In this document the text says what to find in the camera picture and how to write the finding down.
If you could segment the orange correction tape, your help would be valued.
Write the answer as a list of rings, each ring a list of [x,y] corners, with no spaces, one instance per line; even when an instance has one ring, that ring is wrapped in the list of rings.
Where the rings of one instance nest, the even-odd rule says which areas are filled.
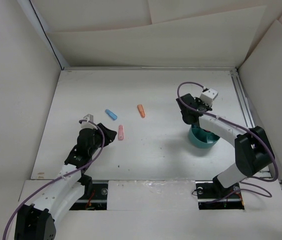
[[[143,105],[142,105],[142,104],[139,104],[139,105],[137,106],[137,109],[138,109],[138,111],[139,111],[139,113],[140,113],[140,115],[141,115],[141,118],[145,118],[146,114],[145,114]]]

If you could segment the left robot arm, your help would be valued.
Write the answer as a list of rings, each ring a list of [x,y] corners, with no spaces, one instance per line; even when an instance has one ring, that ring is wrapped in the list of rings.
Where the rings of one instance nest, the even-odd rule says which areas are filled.
[[[30,204],[23,203],[18,209],[14,239],[55,239],[56,228],[67,211],[78,199],[92,194],[92,178],[85,172],[116,135],[116,131],[101,123],[87,122],[56,179],[39,190],[40,197]]]

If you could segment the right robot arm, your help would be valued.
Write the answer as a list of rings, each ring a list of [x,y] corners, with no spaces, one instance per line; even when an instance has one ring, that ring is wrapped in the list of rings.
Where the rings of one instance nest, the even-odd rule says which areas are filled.
[[[194,146],[209,149],[219,139],[223,139],[234,147],[234,163],[216,175],[210,184],[215,201],[235,194],[239,182],[254,178],[263,168],[276,164],[275,155],[263,128],[246,128],[216,117],[211,113],[209,103],[189,93],[178,96],[176,102],[183,122],[190,125],[189,140]]]

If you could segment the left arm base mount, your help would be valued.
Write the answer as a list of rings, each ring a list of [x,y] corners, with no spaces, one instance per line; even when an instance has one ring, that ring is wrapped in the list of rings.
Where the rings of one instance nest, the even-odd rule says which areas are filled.
[[[84,195],[70,208],[71,211],[107,210],[108,182],[96,182],[89,195]]]

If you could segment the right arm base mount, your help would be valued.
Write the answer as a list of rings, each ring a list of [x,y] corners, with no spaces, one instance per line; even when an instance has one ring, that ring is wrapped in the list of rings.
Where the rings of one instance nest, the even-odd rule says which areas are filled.
[[[238,183],[229,188],[218,188],[213,181],[195,182],[192,195],[197,197],[199,210],[244,210]]]

